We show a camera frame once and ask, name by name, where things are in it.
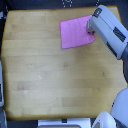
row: wooden table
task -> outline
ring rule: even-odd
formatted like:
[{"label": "wooden table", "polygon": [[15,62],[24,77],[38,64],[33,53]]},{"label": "wooden table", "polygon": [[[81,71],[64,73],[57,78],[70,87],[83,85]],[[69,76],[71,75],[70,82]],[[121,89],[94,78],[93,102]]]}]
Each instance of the wooden table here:
[{"label": "wooden table", "polygon": [[[109,7],[117,16],[116,7]],[[122,61],[100,37],[61,49],[62,20],[96,8],[10,11],[2,44],[5,111],[11,120],[96,117],[127,86]]]}]

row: pink cloth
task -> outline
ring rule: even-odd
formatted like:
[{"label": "pink cloth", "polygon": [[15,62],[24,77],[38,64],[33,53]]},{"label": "pink cloth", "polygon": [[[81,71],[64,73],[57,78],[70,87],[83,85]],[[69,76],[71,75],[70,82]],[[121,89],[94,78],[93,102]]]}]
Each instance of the pink cloth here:
[{"label": "pink cloth", "polygon": [[60,22],[62,49],[85,45],[95,40],[94,35],[86,31],[87,21],[91,17],[92,15],[88,15]]}]

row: wooden tabletop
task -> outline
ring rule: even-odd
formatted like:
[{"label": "wooden tabletop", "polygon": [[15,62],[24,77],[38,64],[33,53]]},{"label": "wooden tabletop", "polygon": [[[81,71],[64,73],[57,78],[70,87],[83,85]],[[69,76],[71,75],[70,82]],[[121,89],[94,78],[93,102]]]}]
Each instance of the wooden tabletop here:
[{"label": "wooden tabletop", "polygon": [[[116,7],[109,7],[118,19]],[[60,21],[93,14],[96,8],[10,11],[4,29],[5,111],[11,120],[96,117],[110,112],[127,86],[122,61],[100,37],[61,49]]]}]

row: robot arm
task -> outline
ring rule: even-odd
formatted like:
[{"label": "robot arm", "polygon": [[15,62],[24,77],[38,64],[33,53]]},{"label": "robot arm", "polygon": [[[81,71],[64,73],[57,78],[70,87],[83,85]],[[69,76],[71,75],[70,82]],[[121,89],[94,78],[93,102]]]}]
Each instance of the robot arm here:
[{"label": "robot arm", "polygon": [[96,32],[113,55],[123,60],[128,83],[128,31],[125,27],[107,7],[100,5],[89,19],[87,31]]}]

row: pink towel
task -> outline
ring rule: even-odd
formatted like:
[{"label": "pink towel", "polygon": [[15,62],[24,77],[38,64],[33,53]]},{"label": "pink towel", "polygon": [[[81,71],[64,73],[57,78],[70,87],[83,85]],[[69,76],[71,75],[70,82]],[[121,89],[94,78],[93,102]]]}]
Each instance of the pink towel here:
[{"label": "pink towel", "polygon": [[91,17],[92,15],[88,15],[60,22],[62,49],[85,45],[95,40],[94,35],[86,31],[87,21]]}]

